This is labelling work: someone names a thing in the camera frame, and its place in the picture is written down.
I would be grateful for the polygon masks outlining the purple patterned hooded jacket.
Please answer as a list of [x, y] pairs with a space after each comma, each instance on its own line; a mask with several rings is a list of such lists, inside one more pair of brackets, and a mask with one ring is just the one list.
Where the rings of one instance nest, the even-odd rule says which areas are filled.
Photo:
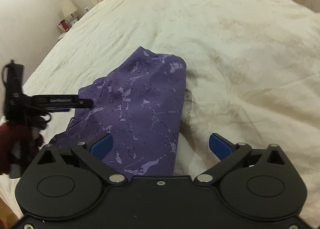
[[77, 109], [51, 143], [68, 148], [111, 135], [103, 162], [121, 174], [171, 176], [174, 172], [186, 85], [186, 63], [139, 47], [108, 76], [79, 89], [93, 107]]

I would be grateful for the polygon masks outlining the left cream nightstand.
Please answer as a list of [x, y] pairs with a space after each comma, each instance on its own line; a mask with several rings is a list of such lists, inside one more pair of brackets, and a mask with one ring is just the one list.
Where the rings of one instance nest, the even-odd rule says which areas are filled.
[[63, 39], [63, 38], [65, 37], [65, 35], [66, 35], [66, 34], [67, 34], [66, 32], [62, 33], [62, 34], [59, 36], [58, 40]]

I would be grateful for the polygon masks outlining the left bedside lamp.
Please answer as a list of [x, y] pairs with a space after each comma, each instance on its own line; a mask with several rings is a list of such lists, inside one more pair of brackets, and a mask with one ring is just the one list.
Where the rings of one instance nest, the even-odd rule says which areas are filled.
[[75, 13], [77, 11], [77, 7], [73, 4], [70, 0], [63, 0], [60, 2], [60, 7], [62, 10], [62, 13], [65, 18], [67, 17], [74, 17]]

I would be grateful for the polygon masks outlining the cream floral bedspread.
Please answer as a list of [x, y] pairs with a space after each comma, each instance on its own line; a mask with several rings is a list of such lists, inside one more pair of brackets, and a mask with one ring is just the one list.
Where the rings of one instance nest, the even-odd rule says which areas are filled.
[[217, 163], [217, 132], [275, 143], [308, 188], [302, 217], [319, 224], [319, 14], [291, 0], [104, 0], [48, 53], [28, 94], [74, 94], [138, 47], [187, 65], [175, 174]]

